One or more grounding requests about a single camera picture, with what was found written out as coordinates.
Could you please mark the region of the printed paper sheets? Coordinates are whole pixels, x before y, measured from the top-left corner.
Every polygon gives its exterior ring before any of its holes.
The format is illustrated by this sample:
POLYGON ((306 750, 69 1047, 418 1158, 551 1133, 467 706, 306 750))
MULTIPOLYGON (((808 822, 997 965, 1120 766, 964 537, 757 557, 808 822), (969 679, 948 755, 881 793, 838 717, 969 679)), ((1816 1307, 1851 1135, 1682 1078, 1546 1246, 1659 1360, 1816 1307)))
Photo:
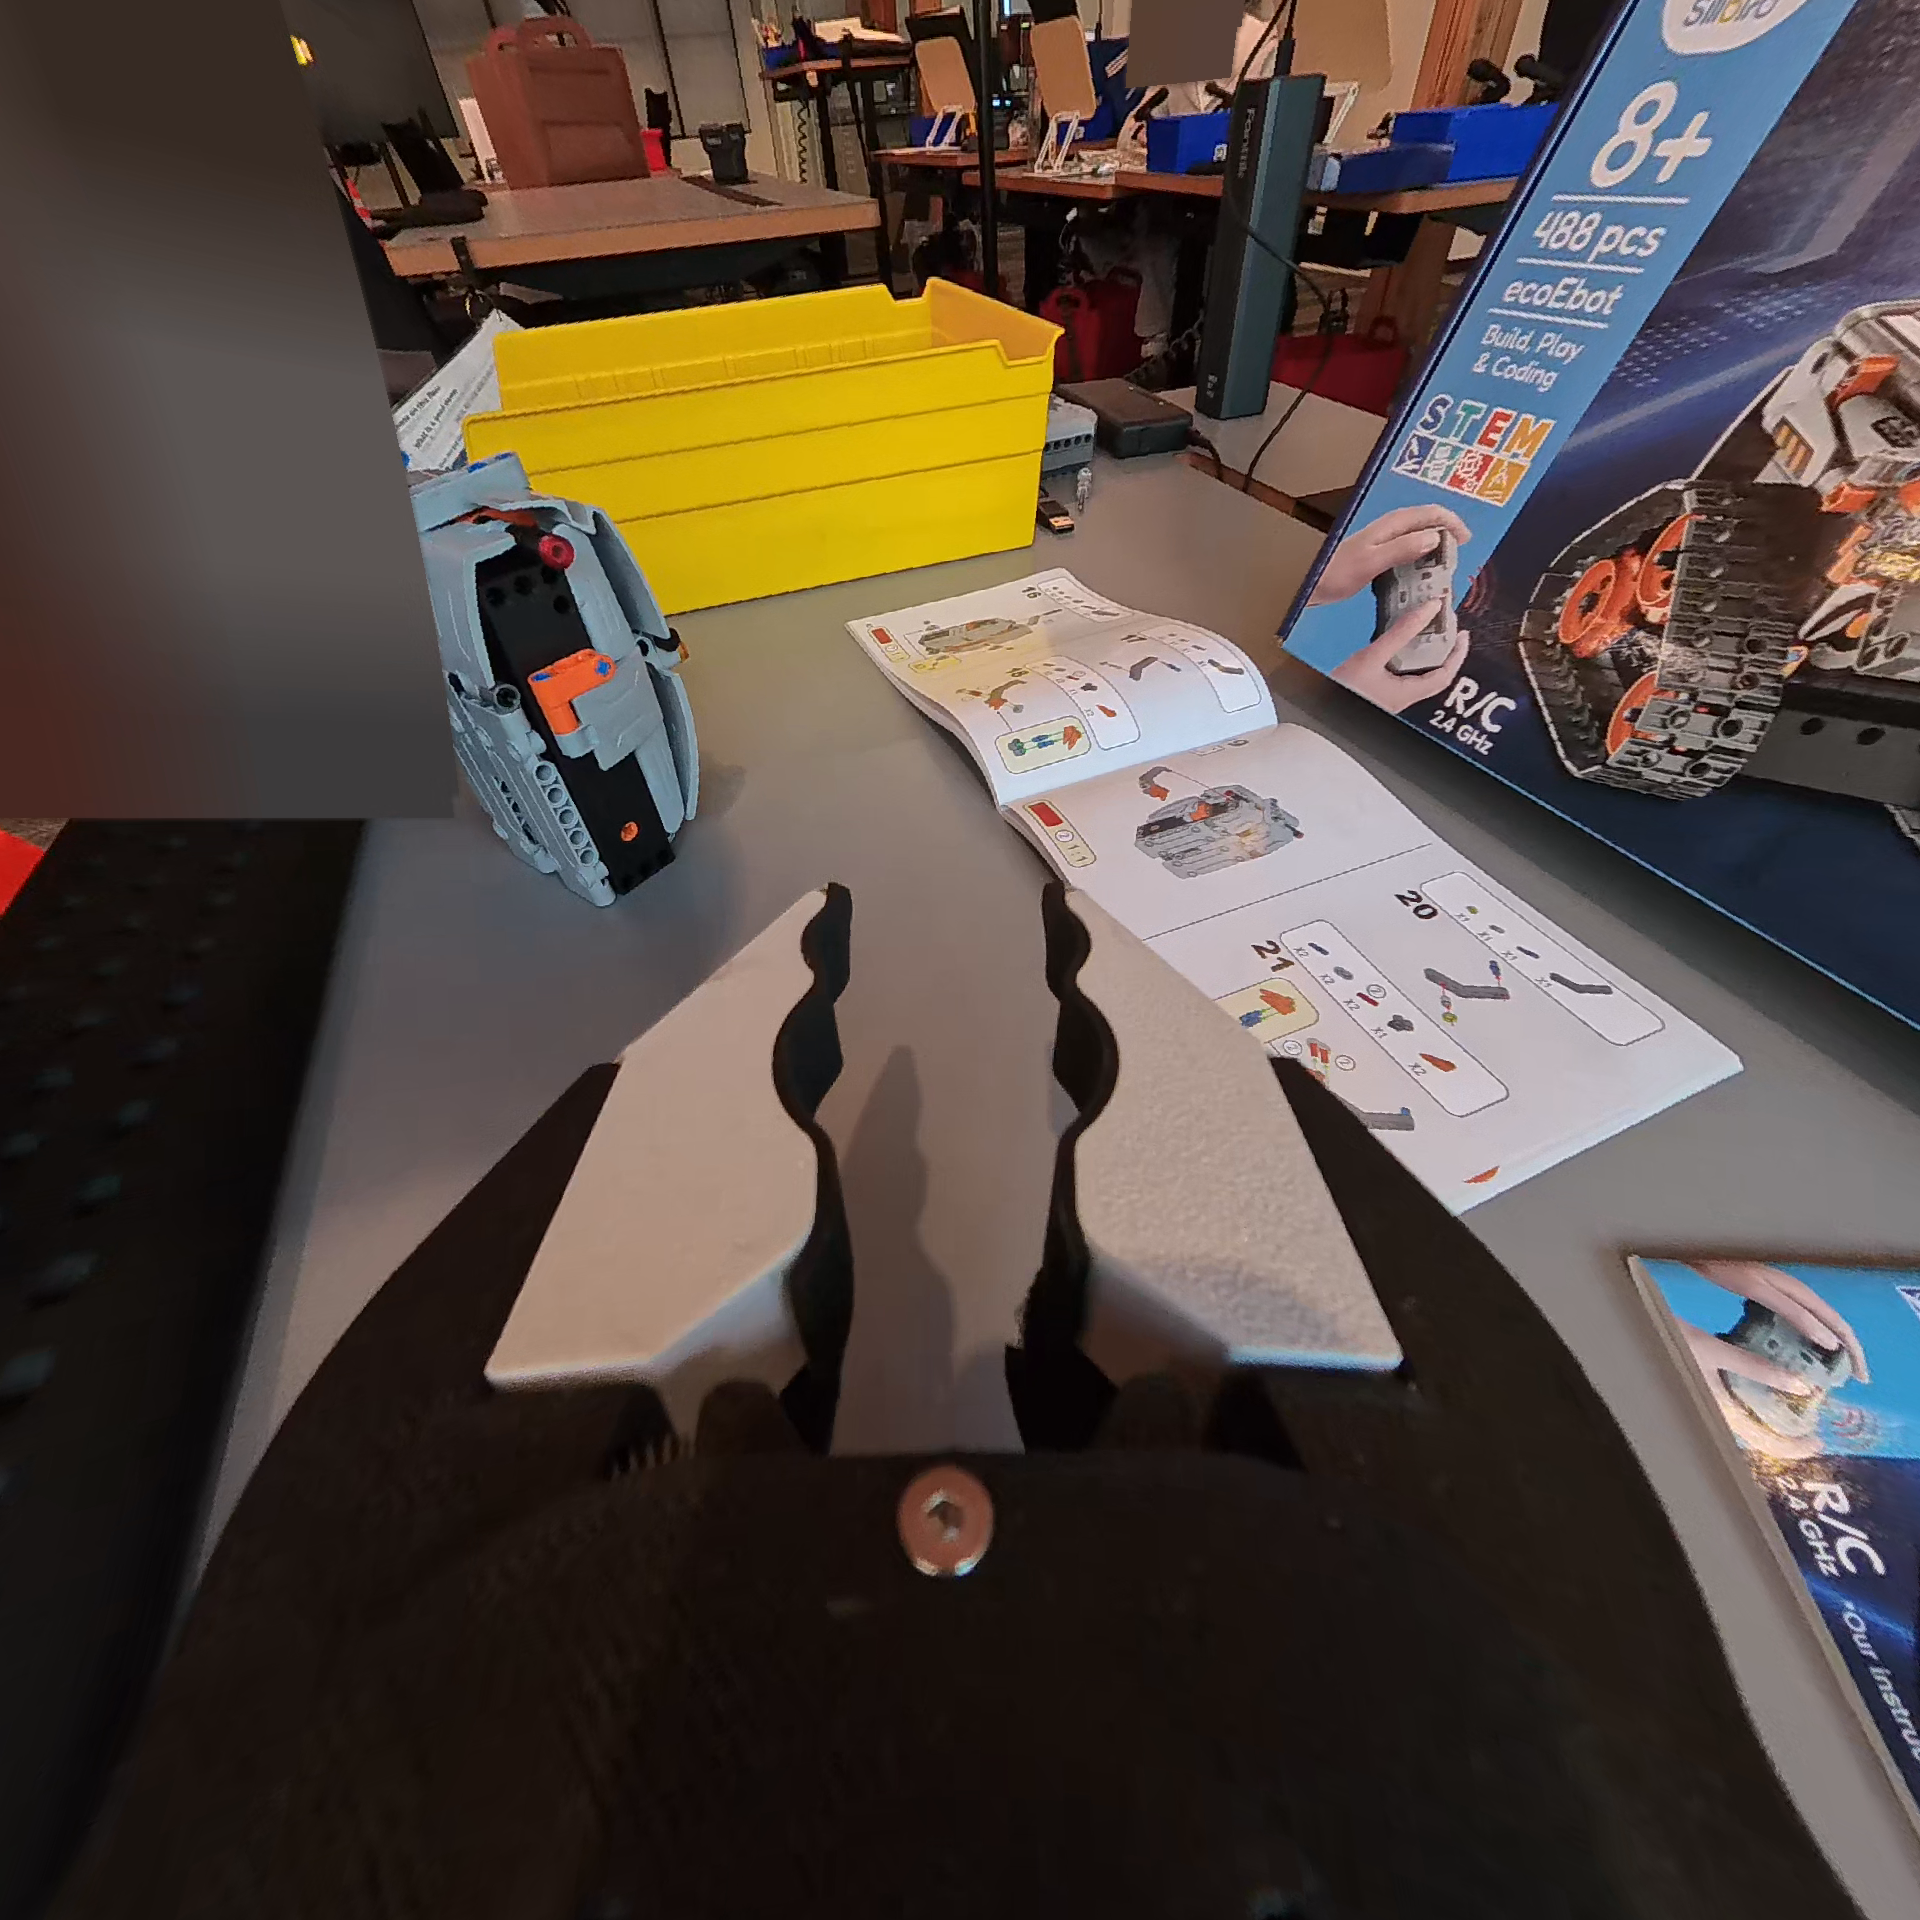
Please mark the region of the printed paper sheets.
POLYGON ((467 465, 464 425, 501 408, 495 341, 524 325, 493 311, 443 369, 396 403, 396 437, 408 472, 467 465))

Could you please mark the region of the brown paper bag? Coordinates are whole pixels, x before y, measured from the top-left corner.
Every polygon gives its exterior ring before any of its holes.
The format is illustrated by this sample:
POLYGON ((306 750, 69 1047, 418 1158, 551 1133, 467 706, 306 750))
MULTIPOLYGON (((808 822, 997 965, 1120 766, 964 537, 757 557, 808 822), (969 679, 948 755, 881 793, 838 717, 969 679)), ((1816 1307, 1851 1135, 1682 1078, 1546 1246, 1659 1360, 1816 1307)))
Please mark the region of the brown paper bag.
POLYGON ((467 58, 477 110, 513 190, 648 179, 653 164, 617 47, 573 17, 495 25, 467 58))

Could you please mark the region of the grey toy robot model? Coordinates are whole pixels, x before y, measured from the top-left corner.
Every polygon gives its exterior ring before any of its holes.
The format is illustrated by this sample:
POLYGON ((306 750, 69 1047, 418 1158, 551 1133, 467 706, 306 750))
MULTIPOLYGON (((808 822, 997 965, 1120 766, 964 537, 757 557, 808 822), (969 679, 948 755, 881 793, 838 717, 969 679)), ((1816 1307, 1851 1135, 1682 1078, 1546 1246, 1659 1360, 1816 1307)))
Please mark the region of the grey toy robot model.
POLYGON ((455 750, 528 867, 611 903, 698 805, 682 643, 597 505, 513 449, 412 480, 455 750))

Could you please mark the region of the tall dark grey box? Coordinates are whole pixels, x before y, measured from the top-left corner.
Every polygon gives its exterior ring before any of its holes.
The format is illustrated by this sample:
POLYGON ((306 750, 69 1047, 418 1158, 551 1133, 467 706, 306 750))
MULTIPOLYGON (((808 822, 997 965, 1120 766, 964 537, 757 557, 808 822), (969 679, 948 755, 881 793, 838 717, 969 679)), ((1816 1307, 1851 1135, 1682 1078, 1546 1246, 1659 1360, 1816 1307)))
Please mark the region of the tall dark grey box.
POLYGON ((1255 419, 1294 317, 1294 255, 1325 75, 1244 82, 1229 123, 1221 206, 1195 352, 1195 410, 1255 419))

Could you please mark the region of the grey desk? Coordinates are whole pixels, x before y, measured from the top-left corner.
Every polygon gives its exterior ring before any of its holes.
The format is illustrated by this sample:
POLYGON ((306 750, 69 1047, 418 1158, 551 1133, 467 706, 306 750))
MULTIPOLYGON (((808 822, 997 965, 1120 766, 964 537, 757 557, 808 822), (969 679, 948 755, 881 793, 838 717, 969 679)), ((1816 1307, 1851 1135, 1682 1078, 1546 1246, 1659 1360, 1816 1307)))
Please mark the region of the grey desk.
POLYGON ((1288 659, 1275 632, 1315 545, 1209 471, 1102 459, 1068 537, 690 615, 701 805, 675 861, 611 910, 526 871, 467 798, 447 819, 372 822, 198 1559, 303 1381, 406 1255, 577 1071, 820 882, 856 900, 846 1071, 823 1105, 858 1259, 837 1446, 1014 1446, 1001 1351, 1038 1264, 1066 1121, 1043 861, 846 622, 1068 564, 1120 604, 1235 637, 1282 720, 1329 734, 1507 890, 1742 1053, 1742 1078, 1469 1225, 1669 1502, 1755 1723, 1838 1877, 1867 1915, 1915 1915, 1908 1813, 1735 1502, 1623 1256, 1915 1256, 1917 1030, 1288 659))

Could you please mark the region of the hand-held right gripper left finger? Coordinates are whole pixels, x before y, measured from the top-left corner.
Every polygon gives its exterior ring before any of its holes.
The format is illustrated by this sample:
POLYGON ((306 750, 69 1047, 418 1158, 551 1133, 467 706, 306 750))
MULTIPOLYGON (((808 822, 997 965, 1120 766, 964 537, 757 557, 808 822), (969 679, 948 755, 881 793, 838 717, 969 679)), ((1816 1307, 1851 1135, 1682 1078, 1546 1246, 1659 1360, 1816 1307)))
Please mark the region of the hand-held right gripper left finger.
POLYGON ((849 972, 851 893, 829 882, 622 1051, 491 1387, 640 1384, 694 1427, 757 1381, 829 1448, 856 1280, 820 1103, 849 972))

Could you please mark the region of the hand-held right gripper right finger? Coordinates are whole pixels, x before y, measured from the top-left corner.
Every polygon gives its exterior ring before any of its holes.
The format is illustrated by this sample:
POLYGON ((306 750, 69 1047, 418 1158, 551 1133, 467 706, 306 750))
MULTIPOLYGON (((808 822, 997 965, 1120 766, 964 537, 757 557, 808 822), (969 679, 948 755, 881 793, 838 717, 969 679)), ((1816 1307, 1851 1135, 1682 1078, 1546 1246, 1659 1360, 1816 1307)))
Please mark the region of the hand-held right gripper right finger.
POLYGON ((1091 1446, 1129 1376, 1393 1371, 1401 1342, 1275 1060, 1087 890, 1043 890, 1056 1147, 1002 1375, 1023 1446, 1091 1446))

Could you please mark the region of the open instruction booklet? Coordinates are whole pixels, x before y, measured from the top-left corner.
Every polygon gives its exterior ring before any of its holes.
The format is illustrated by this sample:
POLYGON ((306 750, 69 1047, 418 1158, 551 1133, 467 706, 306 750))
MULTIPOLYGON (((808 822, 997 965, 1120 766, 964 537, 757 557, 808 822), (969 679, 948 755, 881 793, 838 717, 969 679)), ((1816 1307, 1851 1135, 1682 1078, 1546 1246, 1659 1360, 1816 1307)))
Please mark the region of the open instruction booklet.
POLYGON ((1206 628, 1051 567, 849 632, 1068 884, 1454 1210, 1742 1075, 1206 628))

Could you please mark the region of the large yellow plastic bin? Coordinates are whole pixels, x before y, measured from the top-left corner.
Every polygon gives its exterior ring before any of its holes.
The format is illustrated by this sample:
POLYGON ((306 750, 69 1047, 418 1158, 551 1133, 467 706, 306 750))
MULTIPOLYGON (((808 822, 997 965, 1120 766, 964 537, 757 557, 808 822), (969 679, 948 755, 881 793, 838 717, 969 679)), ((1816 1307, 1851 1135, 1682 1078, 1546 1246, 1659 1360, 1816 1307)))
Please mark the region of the large yellow plastic bin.
POLYGON ((665 615, 1027 549, 1061 328, 949 280, 495 340, 470 459, 611 516, 665 615))

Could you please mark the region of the wooden background table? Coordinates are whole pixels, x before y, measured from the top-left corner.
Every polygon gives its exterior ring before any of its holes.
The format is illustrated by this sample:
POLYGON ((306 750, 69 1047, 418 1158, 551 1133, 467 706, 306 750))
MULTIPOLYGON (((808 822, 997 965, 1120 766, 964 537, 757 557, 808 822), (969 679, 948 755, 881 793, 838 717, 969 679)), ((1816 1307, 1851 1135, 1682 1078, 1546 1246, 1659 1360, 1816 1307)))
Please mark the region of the wooden background table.
POLYGON ((721 243, 811 242, 881 225, 881 203, 820 184, 662 173, 648 179, 564 184, 544 190, 487 186, 477 222, 402 227, 384 242, 398 278, 450 278, 544 268, 721 243))

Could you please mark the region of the blue robot kit box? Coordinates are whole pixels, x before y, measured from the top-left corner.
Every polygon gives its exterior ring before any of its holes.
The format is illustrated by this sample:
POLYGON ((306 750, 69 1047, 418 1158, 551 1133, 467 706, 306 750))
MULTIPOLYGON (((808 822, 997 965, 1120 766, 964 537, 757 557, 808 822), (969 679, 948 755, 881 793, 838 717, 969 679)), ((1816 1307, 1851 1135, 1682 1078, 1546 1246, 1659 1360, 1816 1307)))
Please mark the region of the blue robot kit box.
POLYGON ((1917 3, 1623 3, 1282 650, 1917 1023, 1917 3))

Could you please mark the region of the black perforated panel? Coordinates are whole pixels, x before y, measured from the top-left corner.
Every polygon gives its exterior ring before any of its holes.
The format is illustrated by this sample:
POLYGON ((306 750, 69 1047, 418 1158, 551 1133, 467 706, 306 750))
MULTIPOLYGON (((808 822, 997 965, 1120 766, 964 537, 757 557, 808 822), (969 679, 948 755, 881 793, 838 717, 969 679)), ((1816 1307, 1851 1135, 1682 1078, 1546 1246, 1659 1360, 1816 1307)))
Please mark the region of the black perforated panel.
POLYGON ((144 1473, 253 1289, 364 822, 69 822, 2 915, 2 1502, 144 1473))

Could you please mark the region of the closed blue instruction booklet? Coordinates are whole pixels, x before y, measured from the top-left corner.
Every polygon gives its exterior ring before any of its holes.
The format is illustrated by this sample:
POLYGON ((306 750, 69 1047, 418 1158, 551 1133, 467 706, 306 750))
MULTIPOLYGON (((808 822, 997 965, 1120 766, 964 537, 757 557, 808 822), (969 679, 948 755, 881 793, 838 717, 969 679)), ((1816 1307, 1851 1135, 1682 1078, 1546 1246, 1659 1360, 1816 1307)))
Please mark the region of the closed blue instruction booklet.
POLYGON ((1917 1267, 1626 1267, 1917 1819, 1917 1267))

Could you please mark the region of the black power adapter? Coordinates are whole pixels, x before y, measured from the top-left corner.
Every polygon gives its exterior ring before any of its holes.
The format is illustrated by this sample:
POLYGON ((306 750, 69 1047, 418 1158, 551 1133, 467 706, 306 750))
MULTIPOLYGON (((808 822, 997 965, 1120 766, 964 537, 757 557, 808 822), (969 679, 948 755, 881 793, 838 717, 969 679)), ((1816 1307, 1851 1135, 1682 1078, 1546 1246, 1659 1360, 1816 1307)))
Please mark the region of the black power adapter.
POLYGON ((1128 377, 1087 377, 1056 388, 1056 399, 1087 408, 1094 444, 1117 459, 1175 452, 1190 446, 1193 414, 1128 377))

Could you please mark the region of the red bag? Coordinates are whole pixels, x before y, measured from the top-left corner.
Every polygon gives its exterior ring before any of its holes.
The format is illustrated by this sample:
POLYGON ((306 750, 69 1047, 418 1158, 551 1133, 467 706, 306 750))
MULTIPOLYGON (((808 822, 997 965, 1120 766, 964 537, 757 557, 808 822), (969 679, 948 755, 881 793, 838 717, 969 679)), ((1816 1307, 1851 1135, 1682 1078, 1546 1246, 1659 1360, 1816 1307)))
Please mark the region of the red bag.
POLYGON ((1270 377, 1374 419, 1392 419, 1410 350, 1392 317, 1359 328, 1282 335, 1270 377))
POLYGON ((1137 311, 1140 274, 1134 268, 1073 278, 1047 291, 1038 314, 1061 328, 1056 386, 1134 375, 1142 364, 1137 311))

